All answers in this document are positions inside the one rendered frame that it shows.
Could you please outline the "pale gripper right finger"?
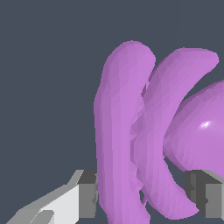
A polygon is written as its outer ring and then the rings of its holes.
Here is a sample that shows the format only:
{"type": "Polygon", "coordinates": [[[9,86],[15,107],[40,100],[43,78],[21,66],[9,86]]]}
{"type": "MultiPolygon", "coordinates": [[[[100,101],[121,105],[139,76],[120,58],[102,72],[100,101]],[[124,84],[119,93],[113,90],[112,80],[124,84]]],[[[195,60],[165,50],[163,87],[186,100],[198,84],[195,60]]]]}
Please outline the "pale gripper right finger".
{"type": "Polygon", "coordinates": [[[206,218],[224,220],[224,178],[209,170],[185,171],[187,198],[206,218]]]}

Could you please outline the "purple lobed object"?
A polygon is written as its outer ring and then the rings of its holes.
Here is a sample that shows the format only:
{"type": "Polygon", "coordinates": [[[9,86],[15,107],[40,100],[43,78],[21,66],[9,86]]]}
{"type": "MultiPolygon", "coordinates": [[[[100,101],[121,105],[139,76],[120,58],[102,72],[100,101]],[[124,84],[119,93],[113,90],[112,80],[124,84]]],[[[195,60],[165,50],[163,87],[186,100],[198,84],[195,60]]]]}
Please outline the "purple lobed object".
{"type": "Polygon", "coordinates": [[[147,205],[171,220],[198,212],[169,172],[163,139],[182,99],[218,62],[207,49],[180,48],[157,63],[137,41],[108,56],[94,98],[99,203],[108,224],[150,224],[147,205]]]}

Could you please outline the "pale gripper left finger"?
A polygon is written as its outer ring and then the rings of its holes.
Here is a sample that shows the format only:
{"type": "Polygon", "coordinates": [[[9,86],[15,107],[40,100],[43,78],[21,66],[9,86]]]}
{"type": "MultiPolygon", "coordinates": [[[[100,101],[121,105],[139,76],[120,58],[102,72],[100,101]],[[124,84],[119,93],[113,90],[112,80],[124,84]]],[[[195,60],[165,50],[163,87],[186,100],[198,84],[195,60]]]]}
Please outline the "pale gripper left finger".
{"type": "Polygon", "coordinates": [[[6,224],[76,224],[95,217],[97,200],[97,172],[76,170],[67,184],[19,209],[6,224]]]}

